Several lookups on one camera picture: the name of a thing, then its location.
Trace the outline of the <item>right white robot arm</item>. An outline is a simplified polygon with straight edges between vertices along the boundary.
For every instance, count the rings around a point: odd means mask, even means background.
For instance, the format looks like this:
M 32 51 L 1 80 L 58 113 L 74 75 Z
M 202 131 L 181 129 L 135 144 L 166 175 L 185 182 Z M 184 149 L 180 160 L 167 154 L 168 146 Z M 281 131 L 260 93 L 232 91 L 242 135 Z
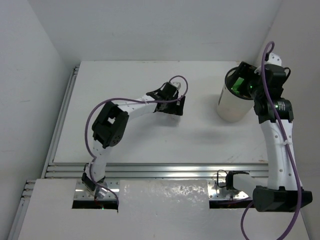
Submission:
M 245 171 L 229 171 L 225 178 L 228 191 L 243 191 L 253 200 L 258 212 L 294 212 L 313 200 L 312 192 L 297 187 L 287 150 L 293 149 L 293 107 L 282 97 L 283 85 L 291 70 L 274 64 L 264 67 L 266 85 L 257 68 L 242 61 L 225 76 L 233 97 L 252 100 L 262 129 L 268 161 L 267 185 L 262 186 Z

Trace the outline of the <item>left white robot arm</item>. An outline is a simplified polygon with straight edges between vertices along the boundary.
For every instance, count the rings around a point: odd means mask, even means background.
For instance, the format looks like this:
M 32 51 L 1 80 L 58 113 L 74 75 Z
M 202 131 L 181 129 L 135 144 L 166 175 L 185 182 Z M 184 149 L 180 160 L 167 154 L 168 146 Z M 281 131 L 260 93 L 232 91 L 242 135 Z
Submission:
M 125 129 L 130 120 L 145 114 L 164 113 L 182 116 L 188 92 L 188 86 L 182 95 L 179 95 L 181 84 L 179 82 L 164 83 L 160 88 L 147 92 L 138 99 L 111 98 L 99 103 L 90 112 L 84 130 L 84 142 L 92 161 L 85 165 L 81 177 L 82 182 L 89 191 L 94 192 L 102 186 L 105 178 L 108 150 L 116 146 L 123 138 Z M 102 107 L 94 120 L 91 130 L 93 140 L 101 151 L 93 152 L 88 142 L 90 120 L 95 111 Z

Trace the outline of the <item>green plastic bottle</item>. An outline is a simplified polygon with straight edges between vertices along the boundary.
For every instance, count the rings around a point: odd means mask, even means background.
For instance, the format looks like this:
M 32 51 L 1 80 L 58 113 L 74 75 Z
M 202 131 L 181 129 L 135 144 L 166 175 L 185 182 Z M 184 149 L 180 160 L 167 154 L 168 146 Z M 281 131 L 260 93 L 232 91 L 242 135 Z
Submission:
M 244 79 L 242 78 L 242 77 L 239 77 L 236 81 L 235 81 L 235 83 L 233 84 L 233 86 L 232 86 L 232 90 L 234 91 L 234 92 L 239 92 L 240 90 L 239 90 L 239 88 L 241 87 L 241 84 L 243 83 L 243 81 L 244 81 Z

